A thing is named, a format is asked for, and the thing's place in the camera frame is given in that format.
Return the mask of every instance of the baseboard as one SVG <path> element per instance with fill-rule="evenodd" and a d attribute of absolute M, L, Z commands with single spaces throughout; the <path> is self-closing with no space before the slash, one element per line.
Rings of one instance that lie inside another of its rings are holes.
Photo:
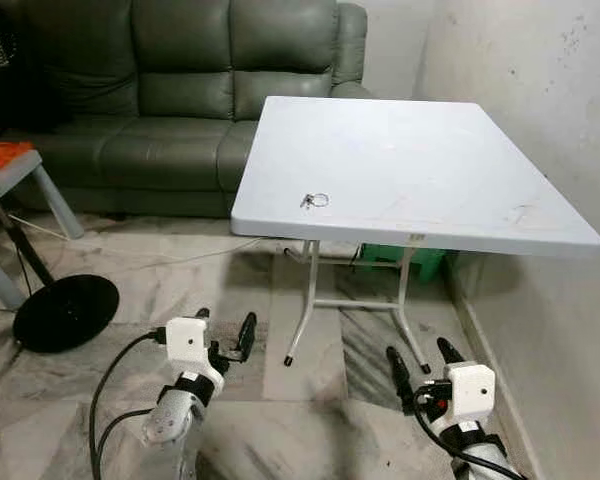
<path fill-rule="evenodd" d="M 449 296 L 455 306 L 462 329 L 469 340 L 469 345 L 476 355 L 476 360 L 488 365 L 496 373 L 497 389 L 494 414 L 505 431 L 509 456 L 513 464 L 520 468 L 527 477 L 546 480 L 516 402 L 511 395 L 507 380 L 502 374 L 502 369 L 487 341 L 476 312 L 465 296 L 460 280 L 453 268 L 447 262 L 444 262 L 442 271 Z"/>

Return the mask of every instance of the white wall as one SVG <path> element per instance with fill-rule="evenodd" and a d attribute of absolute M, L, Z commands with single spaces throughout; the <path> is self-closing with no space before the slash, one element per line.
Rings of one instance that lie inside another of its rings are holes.
<path fill-rule="evenodd" d="M 440 0 L 415 95 L 481 104 L 600 233 L 600 0 Z M 600 480 L 600 254 L 467 263 L 546 477 Z"/>
<path fill-rule="evenodd" d="M 346 0 L 367 10 L 363 85 L 380 98 L 411 98 L 434 0 Z"/>

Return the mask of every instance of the white cable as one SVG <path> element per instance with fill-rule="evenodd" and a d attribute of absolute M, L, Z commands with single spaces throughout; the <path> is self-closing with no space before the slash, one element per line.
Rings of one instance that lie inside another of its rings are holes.
<path fill-rule="evenodd" d="M 169 258 L 171 260 L 174 260 L 174 263 L 175 262 L 187 262 L 187 261 L 191 261 L 191 260 L 200 260 L 202 258 L 215 257 L 218 255 L 226 255 L 228 253 L 233 253 L 235 251 L 242 250 L 243 248 L 247 248 L 247 247 L 259 242 L 260 240 L 264 239 L 264 237 L 258 237 L 258 238 L 252 239 L 248 242 L 245 242 L 241 245 L 238 245 L 237 247 L 229 248 L 227 250 L 220 250 L 220 251 L 211 252 L 211 253 L 203 253 L 200 255 L 194 255 L 192 257 L 176 257 L 173 255 L 166 255 L 164 253 L 132 252 L 132 251 L 128 251 L 128 250 L 117 250 L 115 248 L 104 247 L 102 245 L 85 242 L 84 240 L 72 240 L 71 238 L 69 238 L 61 233 L 54 232 L 53 230 L 49 230 L 47 228 L 41 227 L 40 225 L 36 225 L 35 223 L 31 223 L 23 218 L 17 217 L 16 215 L 13 215 L 13 214 L 8 214 L 8 215 L 9 215 L 9 218 L 11 218 L 12 220 L 15 220 L 16 222 L 22 223 L 23 225 L 26 225 L 27 227 L 31 227 L 35 230 L 39 230 L 40 232 L 46 233 L 48 235 L 52 235 L 56 238 L 66 241 L 66 242 L 71 242 L 73 244 L 84 245 L 84 246 L 92 247 L 92 248 L 99 248 L 104 251 L 121 253 L 121 254 L 125 254 L 125 255 L 140 255 L 140 256 L 144 256 L 144 257 L 164 257 L 164 258 Z"/>

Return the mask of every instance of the green leather sofa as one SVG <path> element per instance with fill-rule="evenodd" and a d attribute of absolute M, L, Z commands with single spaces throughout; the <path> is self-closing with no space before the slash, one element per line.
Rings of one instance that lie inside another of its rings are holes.
<path fill-rule="evenodd" d="M 79 211 L 225 217 L 267 95 L 370 97 L 353 4 L 11 2 L 73 120 L 4 138 L 33 141 Z M 26 185 L 17 195 L 44 207 Z"/>

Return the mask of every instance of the marble floor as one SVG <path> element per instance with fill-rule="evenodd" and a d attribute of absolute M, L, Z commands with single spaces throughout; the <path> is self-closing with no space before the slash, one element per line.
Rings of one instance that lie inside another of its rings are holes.
<path fill-rule="evenodd" d="M 57 232 L 53 217 L 26 219 Z M 66 353 L 23 351 L 10 334 L 13 314 L 0 311 L 0 480 L 91 478 L 87 415 L 109 362 L 136 336 L 173 316 L 211 310 L 211 337 L 229 345 L 250 311 L 258 316 L 249 361 L 234 365 L 208 409 L 198 478 L 452 479 L 449 458 L 404 418 L 384 351 L 395 345 L 419 380 L 413 357 L 388 313 L 319 309 L 291 368 L 282 366 L 302 312 L 307 267 L 283 256 L 297 242 L 232 236 L 224 220 L 81 215 L 87 233 L 65 241 L 27 227 L 56 277 L 97 273 L 120 290 L 113 322 Z M 329 244 L 350 256 L 355 245 Z M 14 251 L 0 231 L 0 264 L 24 289 Z M 31 273 L 33 288 L 39 282 Z M 319 290 L 387 299 L 394 271 L 321 268 Z M 410 282 L 407 314 L 440 374 L 435 340 L 450 339 L 471 357 L 441 279 Z M 119 365 L 102 396 L 98 424 L 154 404 L 174 380 L 163 347 L 144 342 Z M 131 478 L 143 454 L 141 419 L 123 422 L 104 457 L 105 479 Z M 497 422 L 490 426 L 499 433 Z"/>

